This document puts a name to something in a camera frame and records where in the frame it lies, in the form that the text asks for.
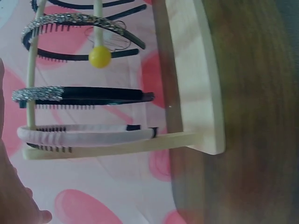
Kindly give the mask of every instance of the wooden table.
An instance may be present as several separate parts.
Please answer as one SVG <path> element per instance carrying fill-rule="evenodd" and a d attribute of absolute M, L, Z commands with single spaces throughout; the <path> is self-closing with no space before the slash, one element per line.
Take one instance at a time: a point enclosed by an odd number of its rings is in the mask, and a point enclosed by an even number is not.
<path fill-rule="evenodd" d="M 215 48 L 227 151 L 171 150 L 187 224 L 299 223 L 299 2 L 203 0 Z M 153 0 L 169 132 L 182 130 L 164 0 Z"/>

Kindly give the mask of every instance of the yellow knob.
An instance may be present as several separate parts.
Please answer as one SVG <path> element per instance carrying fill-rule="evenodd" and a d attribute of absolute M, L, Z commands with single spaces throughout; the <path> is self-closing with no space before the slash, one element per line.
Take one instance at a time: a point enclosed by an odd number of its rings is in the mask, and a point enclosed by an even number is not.
<path fill-rule="evenodd" d="M 111 61 L 111 52 L 105 46 L 97 46 L 89 53 L 88 60 L 93 67 L 105 68 Z"/>

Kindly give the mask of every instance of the hand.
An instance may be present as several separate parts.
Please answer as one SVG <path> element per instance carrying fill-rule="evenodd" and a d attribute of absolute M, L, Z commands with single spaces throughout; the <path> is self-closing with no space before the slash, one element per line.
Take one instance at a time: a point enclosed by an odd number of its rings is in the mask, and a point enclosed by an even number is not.
<path fill-rule="evenodd" d="M 51 213 L 38 209 L 32 191 L 23 186 L 10 163 L 0 173 L 1 224 L 46 224 L 51 221 Z"/>

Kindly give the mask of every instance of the sparkly headband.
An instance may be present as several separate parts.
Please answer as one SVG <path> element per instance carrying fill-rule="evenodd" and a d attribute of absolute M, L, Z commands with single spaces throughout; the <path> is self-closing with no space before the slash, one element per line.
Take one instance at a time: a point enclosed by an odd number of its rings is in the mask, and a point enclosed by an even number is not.
<path fill-rule="evenodd" d="M 117 0 L 117 1 L 107 2 L 107 3 L 103 3 L 103 8 L 122 5 L 122 4 L 130 3 L 133 1 L 135 1 L 135 0 Z M 76 5 L 76 4 L 71 4 L 71 3 L 65 3 L 62 1 L 58 1 L 58 0 L 49 0 L 49 2 L 51 2 L 53 5 L 57 5 L 57 6 L 64 7 L 64 8 L 83 9 L 83 10 L 93 9 L 93 5 Z M 32 9 L 36 12 L 37 8 L 38 8 L 36 0 L 31 0 L 31 6 L 32 6 Z"/>
<path fill-rule="evenodd" d="M 61 30 L 63 31 L 65 26 L 67 27 L 67 30 L 69 30 L 71 26 L 97 26 L 119 34 L 127 38 L 129 41 L 135 43 L 140 48 L 145 49 L 144 42 L 142 42 L 132 33 L 119 26 L 116 22 L 110 21 L 106 18 L 100 18 L 82 13 L 50 14 L 35 19 L 29 25 L 27 25 L 22 32 L 21 40 L 25 48 L 27 50 L 30 49 L 30 40 L 33 37 L 47 32 L 52 32 L 54 25 L 55 31 L 58 31 L 58 27 L 61 27 Z M 112 58 L 136 55 L 138 54 L 138 52 L 138 49 L 116 51 L 112 52 Z M 38 49 L 37 54 L 41 57 L 62 61 L 88 61 L 88 55 L 59 54 L 42 49 Z"/>
<path fill-rule="evenodd" d="M 29 144 L 41 147 L 100 147 L 134 141 L 148 140 L 157 136 L 157 127 L 141 130 L 139 125 L 57 125 L 38 126 L 30 130 L 19 127 L 18 137 Z"/>
<path fill-rule="evenodd" d="M 13 92 L 12 100 L 19 103 L 20 108 L 26 108 L 27 101 L 35 100 L 36 105 L 61 105 L 66 109 L 90 109 L 91 105 L 118 105 L 149 102 L 154 99 L 154 93 L 143 93 L 141 90 L 101 88 L 101 87 L 31 87 Z"/>

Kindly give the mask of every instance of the rhinestone headband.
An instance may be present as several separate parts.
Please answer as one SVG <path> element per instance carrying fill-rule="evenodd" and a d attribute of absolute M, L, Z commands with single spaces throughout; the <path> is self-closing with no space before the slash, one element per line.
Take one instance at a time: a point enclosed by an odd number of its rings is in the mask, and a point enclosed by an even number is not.
<path fill-rule="evenodd" d="M 39 17 L 31 21 L 28 24 L 21 35 L 21 39 L 30 31 L 40 28 L 41 26 L 54 23 L 70 23 L 73 26 L 79 26 L 80 24 L 90 24 L 98 26 L 110 31 L 113 31 L 119 35 L 124 34 L 124 28 L 118 25 L 116 22 L 110 21 L 106 18 L 96 17 L 94 15 L 82 14 L 82 13 L 63 13 L 63 14 L 49 14 Z"/>
<path fill-rule="evenodd" d="M 63 93 L 64 87 L 61 86 L 31 87 L 14 91 L 12 100 L 14 102 L 23 100 L 61 101 Z"/>

